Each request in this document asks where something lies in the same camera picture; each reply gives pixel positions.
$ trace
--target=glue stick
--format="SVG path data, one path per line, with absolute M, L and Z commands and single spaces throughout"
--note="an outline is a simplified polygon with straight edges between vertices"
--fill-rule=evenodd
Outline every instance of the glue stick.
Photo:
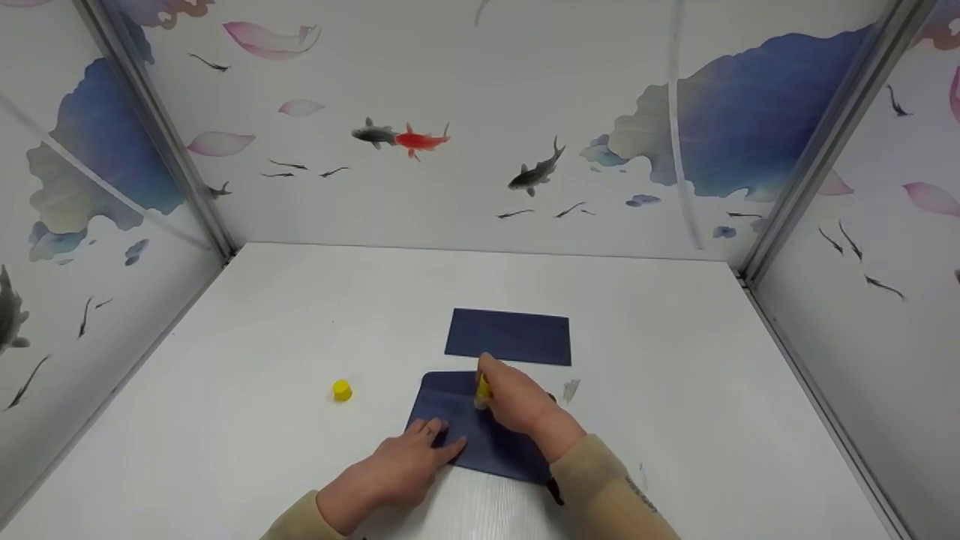
M 477 393 L 473 396 L 473 406 L 480 410 L 487 408 L 493 393 L 490 391 L 490 385 L 487 383 L 487 377 L 483 373 L 477 379 Z

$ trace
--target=yellow cap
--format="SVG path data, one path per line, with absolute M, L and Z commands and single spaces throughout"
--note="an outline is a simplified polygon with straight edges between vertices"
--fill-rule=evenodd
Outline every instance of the yellow cap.
M 333 383 L 333 399 L 337 402 L 345 402 L 353 395 L 350 389 L 350 383 L 340 379 Z

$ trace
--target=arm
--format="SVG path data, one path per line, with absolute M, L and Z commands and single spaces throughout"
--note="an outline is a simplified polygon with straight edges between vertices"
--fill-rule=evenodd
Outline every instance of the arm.
M 583 514 L 596 540 L 680 540 L 627 468 L 523 372 L 492 356 L 479 369 L 490 383 L 490 408 L 505 428 L 526 433 L 550 463 L 564 501 Z
M 467 445 L 461 437 L 431 448 L 446 430 L 439 418 L 414 421 L 399 437 L 380 443 L 320 491 L 311 491 L 270 526 L 261 540 L 346 540 L 384 506 L 412 508 L 426 499 L 435 473 Z

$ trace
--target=white floor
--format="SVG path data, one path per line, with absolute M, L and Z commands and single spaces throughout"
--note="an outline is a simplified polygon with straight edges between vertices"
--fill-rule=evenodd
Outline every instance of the white floor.
M 249 244 L 0 540 L 257 538 L 400 432 L 424 372 L 475 367 L 444 356 L 455 307 L 570 318 L 573 367 L 515 365 L 583 380 L 569 409 L 684 540 L 888 537 L 723 263 Z M 582 537 L 568 518 L 454 468 L 357 538 Z

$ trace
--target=dark blue paper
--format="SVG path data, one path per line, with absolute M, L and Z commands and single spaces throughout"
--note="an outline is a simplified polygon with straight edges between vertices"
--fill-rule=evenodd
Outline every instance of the dark blue paper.
M 467 447 L 452 461 L 453 465 L 546 484 L 550 467 L 534 441 L 497 424 L 489 410 L 473 406 L 474 377 L 473 371 L 434 371 L 424 375 L 407 426 L 418 418 L 446 420 L 449 429 L 437 437 L 434 448 L 462 435 L 467 437 Z
M 444 352 L 473 358 L 490 353 L 501 360 L 568 366 L 571 364 L 570 320 L 457 307 L 453 310 Z

